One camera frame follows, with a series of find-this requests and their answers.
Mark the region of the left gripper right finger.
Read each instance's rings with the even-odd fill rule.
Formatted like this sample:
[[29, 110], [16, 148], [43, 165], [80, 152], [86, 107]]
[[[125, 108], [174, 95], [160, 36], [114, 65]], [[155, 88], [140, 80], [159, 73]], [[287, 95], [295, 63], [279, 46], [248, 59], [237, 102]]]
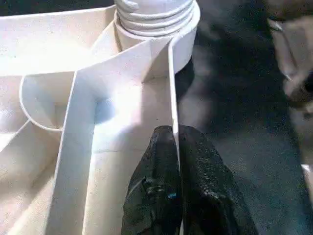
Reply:
[[181, 125], [179, 156], [184, 234], [258, 234], [232, 172], [206, 134]]

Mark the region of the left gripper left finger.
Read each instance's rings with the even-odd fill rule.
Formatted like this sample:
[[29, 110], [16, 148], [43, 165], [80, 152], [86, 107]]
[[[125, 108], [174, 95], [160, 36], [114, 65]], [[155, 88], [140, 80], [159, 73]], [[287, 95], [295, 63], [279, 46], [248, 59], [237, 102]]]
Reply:
[[158, 126], [130, 179], [121, 234], [177, 235], [181, 206], [178, 154], [172, 127]]

